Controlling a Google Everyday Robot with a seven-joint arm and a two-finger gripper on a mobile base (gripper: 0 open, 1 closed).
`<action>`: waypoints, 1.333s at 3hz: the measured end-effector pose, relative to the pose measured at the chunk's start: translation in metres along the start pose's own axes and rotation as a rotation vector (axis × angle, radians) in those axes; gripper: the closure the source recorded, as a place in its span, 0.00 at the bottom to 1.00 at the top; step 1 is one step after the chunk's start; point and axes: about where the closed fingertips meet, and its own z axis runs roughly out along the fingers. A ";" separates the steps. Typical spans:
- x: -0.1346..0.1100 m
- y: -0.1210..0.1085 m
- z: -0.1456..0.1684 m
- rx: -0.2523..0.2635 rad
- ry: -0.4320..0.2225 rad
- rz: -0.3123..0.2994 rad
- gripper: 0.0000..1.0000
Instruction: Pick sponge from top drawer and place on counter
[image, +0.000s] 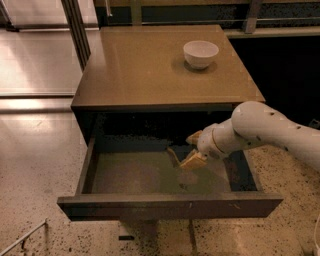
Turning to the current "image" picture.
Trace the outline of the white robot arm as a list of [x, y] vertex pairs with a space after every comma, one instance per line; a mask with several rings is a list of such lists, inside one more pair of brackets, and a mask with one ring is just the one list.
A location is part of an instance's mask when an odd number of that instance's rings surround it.
[[201, 168], [209, 159], [225, 159], [233, 152], [262, 145], [277, 146], [320, 169], [320, 131], [297, 124], [260, 102], [239, 104], [228, 120], [190, 135], [187, 142], [196, 148], [179, 164], [183, 170]]

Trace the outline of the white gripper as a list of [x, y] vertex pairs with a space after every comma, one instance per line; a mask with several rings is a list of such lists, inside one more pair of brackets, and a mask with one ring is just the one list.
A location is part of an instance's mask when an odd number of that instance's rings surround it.
[[207, 163], [207, 158], [223, 159], [229, 156], [226, 143], [229, 139], [229, 127], [224, 124], [212, 124], [203, 131], [199, 130], [186, 138], [190, 145], [196, 145], [187, 157], [180, 163], [183, 170], [202, 168]]

